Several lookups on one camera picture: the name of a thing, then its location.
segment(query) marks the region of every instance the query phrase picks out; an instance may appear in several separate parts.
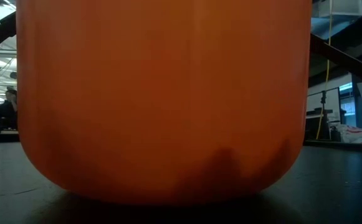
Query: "orange plastic bin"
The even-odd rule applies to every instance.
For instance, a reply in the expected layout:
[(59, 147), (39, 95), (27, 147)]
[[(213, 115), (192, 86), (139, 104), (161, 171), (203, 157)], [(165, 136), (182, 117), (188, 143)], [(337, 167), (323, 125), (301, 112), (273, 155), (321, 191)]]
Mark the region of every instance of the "orange plastic bin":
[(19, 1), (27, 156), (59, 186), (117, 203), (268, 187), (302, 146), (311, 4)]

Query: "wall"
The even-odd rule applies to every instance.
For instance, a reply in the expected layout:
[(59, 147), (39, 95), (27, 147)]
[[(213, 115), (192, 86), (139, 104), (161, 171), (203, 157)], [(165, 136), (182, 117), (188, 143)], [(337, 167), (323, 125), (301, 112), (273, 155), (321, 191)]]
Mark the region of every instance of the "wall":
[[(307, 97), (307, 111), (313, 111), (315, 108), (321, 108), (322, 94), (315, 94)], [(332, 89), (326, 93), (326, 110), (332, 110), (332, 113), (328, 113), (328, 119), (330, 121), (340, 120), (340, 101), (338, 97), (338, 89)], [(316, 118), (319, 115), (310, 115), (307, 118)]]
[[(351, 74), (348, 73), (347, 75), (344, 75), (342, 77), (334, 78), (332, 80), (328, 81), (327, 89), (330, 90), (332, 88), (337, 88), (339, 86), (345, 85), (347, 83), (352, 82)], [(308, 94), (311, 95), (314, 93), (319, 93), (321, 91), (325, 90), (325, 81), (319, 85), (312, 86), (308, 88)]]

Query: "ceiling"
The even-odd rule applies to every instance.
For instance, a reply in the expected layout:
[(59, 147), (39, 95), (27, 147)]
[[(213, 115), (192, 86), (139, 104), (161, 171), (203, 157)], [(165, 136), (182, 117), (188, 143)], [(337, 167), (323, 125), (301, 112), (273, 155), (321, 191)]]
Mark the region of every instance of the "ceiling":
[[(335, 21), (333, 25), (337, 26), (341, 22), (343, 21)], [(332, 35), (332, 46), (352, 57), (362, 58), (362, 16), (350, 21), (346, 20), (345, 25), (347, 26)], [(328, 32), (328, 24), (323, 25), (322, 29), (322, 32)], [(310, 59), (310, 77), (323, 76), (326, 71), (327, 59), (315, 54), (311, 54)], [(331, 68), (335, 69), (337, 65), (332, 64)]]

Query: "orange bucket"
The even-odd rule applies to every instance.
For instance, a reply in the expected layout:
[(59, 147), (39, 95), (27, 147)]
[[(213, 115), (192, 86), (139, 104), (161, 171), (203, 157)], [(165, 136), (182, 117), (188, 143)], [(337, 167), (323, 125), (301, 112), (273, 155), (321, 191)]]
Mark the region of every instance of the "orange bucket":
[(117, 203), (268, 187), (303, 142), (311, 4), (19, 1), (27, 156), (59, 186)]

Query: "table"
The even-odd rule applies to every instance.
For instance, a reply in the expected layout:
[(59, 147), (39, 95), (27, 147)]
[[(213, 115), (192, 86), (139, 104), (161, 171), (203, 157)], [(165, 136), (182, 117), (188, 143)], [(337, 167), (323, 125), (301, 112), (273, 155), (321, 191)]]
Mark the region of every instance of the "table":
[(132, 207), (70, 194), (40, 175), (19, 143), (0, 143), (2, 223), (362, 223), (362, 152), (304, 147), (257, 195), (197, 207)]

